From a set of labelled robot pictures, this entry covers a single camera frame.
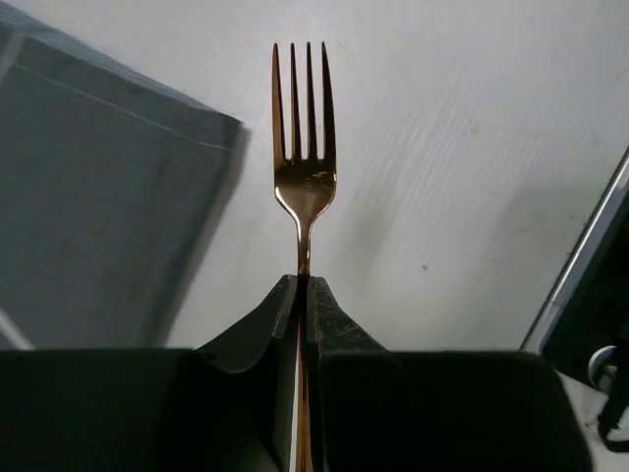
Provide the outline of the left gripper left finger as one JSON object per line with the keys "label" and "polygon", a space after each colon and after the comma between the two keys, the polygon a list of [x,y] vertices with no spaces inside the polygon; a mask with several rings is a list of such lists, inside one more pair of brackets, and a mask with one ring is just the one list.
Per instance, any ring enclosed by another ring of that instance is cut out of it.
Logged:
{"label": "left gripper left finger", "polygon": [[298,282],[196,349],[5,351],[5,471],[286,471]]}

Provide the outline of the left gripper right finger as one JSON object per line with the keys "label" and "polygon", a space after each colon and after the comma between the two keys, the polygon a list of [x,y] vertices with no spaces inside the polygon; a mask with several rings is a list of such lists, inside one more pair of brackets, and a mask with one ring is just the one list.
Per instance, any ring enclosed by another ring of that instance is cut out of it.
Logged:
{"label": "left gripper right finger", "polygon": [[590,471],[556,371],[525,351],[393,351],[307,292],[317,471]]}

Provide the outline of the copper fork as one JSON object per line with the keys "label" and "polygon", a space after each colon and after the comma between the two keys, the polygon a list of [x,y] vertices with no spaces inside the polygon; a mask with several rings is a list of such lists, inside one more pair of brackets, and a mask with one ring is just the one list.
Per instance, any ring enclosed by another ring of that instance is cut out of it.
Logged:
{"label": "copper fork", "polygon": [[336,192],[333,105],[324,106],[324,157],[317,155],[312,50],[307,49],[308,146],[302,149],[295,48],[290,48],[291,149],[286,149],[279,45],[271,62],[271,111],[274,196],[293,218],[297,234],[298,287],[294,309],[298,321],[297,471],[314,471],[307,349],[307,292],[311,275],[311,240],[316,219],[331,205]]}

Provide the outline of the grey striped placemat cloth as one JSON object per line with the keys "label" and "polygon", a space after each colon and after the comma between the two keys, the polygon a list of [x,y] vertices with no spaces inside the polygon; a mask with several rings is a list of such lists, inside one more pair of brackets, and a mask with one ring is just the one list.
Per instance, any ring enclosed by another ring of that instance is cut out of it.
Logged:
{"label": "grey striped placemat cloth", "polygon": [[1,346],[160,343],[241,123],[1,7]]}

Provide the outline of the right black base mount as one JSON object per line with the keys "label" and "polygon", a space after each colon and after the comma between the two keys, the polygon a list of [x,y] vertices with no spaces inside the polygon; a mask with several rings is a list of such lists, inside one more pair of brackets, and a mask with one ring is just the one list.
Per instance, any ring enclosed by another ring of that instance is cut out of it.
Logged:
{"label": "right black base mount", "polygon": [[628,451],[628,159],[621,158],[522,349],[583,388],[584,425]]}

